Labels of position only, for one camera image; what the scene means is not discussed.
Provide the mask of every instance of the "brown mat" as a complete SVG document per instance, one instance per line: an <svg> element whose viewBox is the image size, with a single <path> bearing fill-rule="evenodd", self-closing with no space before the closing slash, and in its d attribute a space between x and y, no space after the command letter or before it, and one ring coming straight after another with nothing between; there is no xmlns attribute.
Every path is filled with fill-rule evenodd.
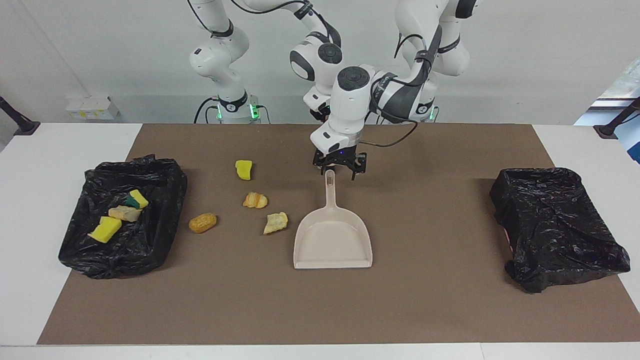
<svg viewBox="0 0 640 360"><path fill-rule="evenodd" d="M617 276L524 293L503 270L509 248L488 192L502 168L551 167L531 126L427 124L369 153L356 181L339 169L338 205L369 228L367 270L294 270L296 228L323 206L310 164L315 126L144 125L129 158L175 158L189 177L165 266L124 280L72 272L39 344L318 344L640 341ZM406 126L368 127L387 142ZM234 162L256 162L254 180ZM245 194L266 209L241 206ZM212 211L202 235L187 222ZM262 236L285 211L286 231Z"/></svg>

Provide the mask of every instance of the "black trash bag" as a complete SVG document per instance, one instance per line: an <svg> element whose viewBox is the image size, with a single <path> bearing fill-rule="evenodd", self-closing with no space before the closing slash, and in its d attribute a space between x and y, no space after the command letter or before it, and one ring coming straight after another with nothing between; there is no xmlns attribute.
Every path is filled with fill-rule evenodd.
<svg viewBox="0 0 640 360"><path fill-rule="evenodd" d="M575 172L505 169L490 196L513 252L504 268L526 291L630 270L627 251L614 240Z"/></svg>
<svg viewBox="0 0 640 360"><path fill-rule="evenodd" d="M86 182L71 218L58 259L94 279L145 274L161 266L178 228L187 177L175 160L154 155L128 163L102 163L84 173ZM122 227L107 243L87 234L124 205L127 194L139 189L149 201L137 222Z"/></svg>

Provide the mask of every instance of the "white table surface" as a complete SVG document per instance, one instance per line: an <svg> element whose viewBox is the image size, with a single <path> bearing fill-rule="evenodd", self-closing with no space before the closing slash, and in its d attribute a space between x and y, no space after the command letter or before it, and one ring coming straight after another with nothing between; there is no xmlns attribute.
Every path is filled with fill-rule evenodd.
<svg viewBox="0 0 640 360"><path fill-rule="evenodd" d="M84 171L123 161L139 124L42 124L0 152L0 359L640 358L640 343L36 346L70 270L57 259ZM578 172L632 260L640 256L640 166L590 127L534 126L558 167ZM636 307L640 272L620 275Z"/></svg>

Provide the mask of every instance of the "yellow foam piece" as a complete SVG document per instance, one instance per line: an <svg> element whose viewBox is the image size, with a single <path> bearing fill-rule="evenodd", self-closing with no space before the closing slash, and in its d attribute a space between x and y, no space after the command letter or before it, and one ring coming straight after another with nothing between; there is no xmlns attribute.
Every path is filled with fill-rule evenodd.
<svg viewBox="0 0 640 360"><path fill-rule="evenodd" d="M149 201L147 199L145 199L144 196L142 196L142 194L140 193L140 190L135 189L135 190L131 190L131 192L129 193L129 195L131 195L131 197L138 202L138 204L140 205L138 207L138 209L144 209L147 207L147 205L149 205Z"/></svg>
<svg viewBox="0 0 640 360"><path fill-rule="evenodd" d="M122 227L122 220L110 217L100 217L100 224L89 234L101 243L107 243Z"/></svg>
<svg viewBox="0 0 640 360"><path fill-rule="evenodd" d="M242 180L251 180L251 167L253 161L251 160L238 160L236 161L236 172Z"/></svg>

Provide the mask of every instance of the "dustpan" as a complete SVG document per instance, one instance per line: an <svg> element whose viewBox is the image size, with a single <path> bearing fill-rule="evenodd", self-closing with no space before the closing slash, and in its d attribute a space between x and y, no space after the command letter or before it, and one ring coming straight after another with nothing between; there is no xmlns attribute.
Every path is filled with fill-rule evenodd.
<svg viewBox="0 0 640 360"><path fill-rule="evenodd" d="M293 248L296 269L369 268L369 232L362 219L335 203L335 172L324 173L326 206L305 216Z"/></svg>

